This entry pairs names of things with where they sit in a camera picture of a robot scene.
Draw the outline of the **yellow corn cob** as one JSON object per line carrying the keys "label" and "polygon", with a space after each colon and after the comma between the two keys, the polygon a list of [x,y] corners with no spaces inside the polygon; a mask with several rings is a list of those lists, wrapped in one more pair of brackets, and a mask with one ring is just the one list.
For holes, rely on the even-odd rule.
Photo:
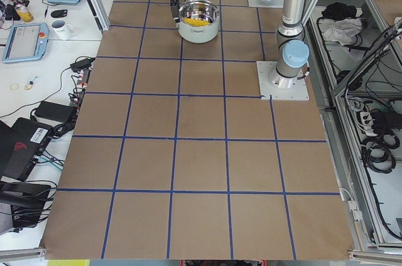
{"label": "yellow corn cob", "polygon": [[210,25],[210,23],[208,21],[202,20],[202,19],[184,18],[183,21],[184,21],[184,23],[189,24],[190,26],[193,26],[193,27],[201,27],[201,26]]}

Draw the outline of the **pale green cooking pot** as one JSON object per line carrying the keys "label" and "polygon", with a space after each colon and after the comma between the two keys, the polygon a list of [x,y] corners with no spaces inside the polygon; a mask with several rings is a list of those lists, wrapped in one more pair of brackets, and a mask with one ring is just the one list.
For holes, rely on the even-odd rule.
{"label": "pale green cooking pot", "polygon": [[209,0],[188,0],[179,9],[180,36],[191,43],[206,43],[217,36],[219,8]]}

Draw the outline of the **black power adapter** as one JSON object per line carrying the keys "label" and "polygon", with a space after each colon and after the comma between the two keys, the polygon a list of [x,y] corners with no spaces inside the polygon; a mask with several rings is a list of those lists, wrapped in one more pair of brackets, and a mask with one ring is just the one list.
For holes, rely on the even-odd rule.
{"label": "black power adapter", "polygon": [[95,61],[95,58],[83,58],[81,60],[76,60],[75,62],[70,64],[70,69],[73,72],[79,72],[81,70],[86,70],[92,66],[92,63],[94,61]]}

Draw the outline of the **white mug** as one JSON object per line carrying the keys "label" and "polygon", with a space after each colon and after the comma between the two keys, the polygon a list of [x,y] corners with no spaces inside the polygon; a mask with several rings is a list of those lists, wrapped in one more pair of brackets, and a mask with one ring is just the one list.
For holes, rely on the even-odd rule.
{"label": "white mug", "polygon": [[69,40],[75,34],[73,26],[64,20],[54,21],[51,27],[61,40]]}

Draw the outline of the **lower blue teach pendant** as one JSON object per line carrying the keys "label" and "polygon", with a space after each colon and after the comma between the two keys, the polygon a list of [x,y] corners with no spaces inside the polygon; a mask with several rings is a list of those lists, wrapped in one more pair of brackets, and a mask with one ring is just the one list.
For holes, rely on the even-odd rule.
{"label": "lower blue teach pendant", "polygon": [[40,60],[46,52],[49,27],[46,23],[13,25],[3,53],[3,63]]}

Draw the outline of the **black power brick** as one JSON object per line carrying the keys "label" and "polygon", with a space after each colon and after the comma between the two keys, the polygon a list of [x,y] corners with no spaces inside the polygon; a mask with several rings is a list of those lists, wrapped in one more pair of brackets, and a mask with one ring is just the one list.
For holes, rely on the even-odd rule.
{"label": "black power brick", "polygon": [[70,122],[77,115],[77,108],[53,102],[42,101],[36,108],[34,115],[42,119],[64,123]]}

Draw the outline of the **white crumpled cloth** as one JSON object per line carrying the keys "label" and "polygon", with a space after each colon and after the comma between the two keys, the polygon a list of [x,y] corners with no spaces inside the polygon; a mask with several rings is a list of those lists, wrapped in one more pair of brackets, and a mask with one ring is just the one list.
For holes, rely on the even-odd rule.
{"label": "white crumpled cloth", "polygon": [[323,33],[325,41],[338,42],[340,45],[353,45],[362,30],[360,19],[343,19],[330,24]]}

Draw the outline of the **black laptop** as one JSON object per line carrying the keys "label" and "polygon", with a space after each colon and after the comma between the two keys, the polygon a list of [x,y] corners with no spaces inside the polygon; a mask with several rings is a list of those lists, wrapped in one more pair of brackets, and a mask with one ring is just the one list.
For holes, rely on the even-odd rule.
{"label": "black laptop", "polygon": [[49,144],[52,129],[22,117],[12,127],[1,122],[1,176],[25,181]]}

